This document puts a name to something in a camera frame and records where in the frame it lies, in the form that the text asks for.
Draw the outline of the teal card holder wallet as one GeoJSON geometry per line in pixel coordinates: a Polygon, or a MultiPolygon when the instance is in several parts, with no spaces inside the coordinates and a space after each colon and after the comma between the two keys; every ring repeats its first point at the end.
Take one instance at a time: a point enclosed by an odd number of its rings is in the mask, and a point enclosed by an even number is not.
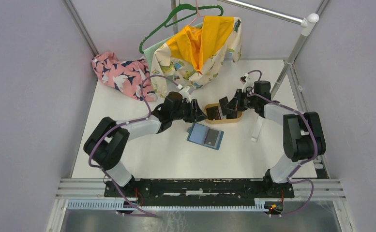
{"type": "Polygon", "coordinates": [[[202,124],[193,123],[187,130],[187,141],[214,150],[219,150],[224,136],[222,130],[217,130],[202,124]]]}

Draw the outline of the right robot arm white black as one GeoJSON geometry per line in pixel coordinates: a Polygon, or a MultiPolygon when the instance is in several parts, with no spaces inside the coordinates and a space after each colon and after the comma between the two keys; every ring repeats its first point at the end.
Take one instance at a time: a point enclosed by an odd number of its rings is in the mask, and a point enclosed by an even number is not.
{"type": "Polygon", "coordinates": [[[269,81],[255,81],[243,89],[237,89],[226,109],[244,112],[253,109],[260,117],[276,122],[283,127],[284,154],[268,170],[268,181],[263,182],[262,191],[275,197],[282,190],[282,183],[290,182],[292,176],[305,163],[326,152],[326,141],[317,112],[300,112],[271,99],[269,81]]]}

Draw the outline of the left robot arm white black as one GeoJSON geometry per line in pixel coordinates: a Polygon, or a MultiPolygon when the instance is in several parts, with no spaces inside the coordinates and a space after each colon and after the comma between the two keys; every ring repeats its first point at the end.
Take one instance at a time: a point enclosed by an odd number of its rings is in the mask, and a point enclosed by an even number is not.
{"type": "Polygon", "coordinates": [[[104,117],[86,140],[83,150],[89,162],[96,162],[96,166],[117,184],[116,191],[129,197],[135,190],[134,176],[121,161],[127,142],[162,133],[176,120],[197,123],[205,119],[207,116],[196,99],[188,100],[178,92],[170,92],[163,103],[142,118],[119,122],[104,117]]]}

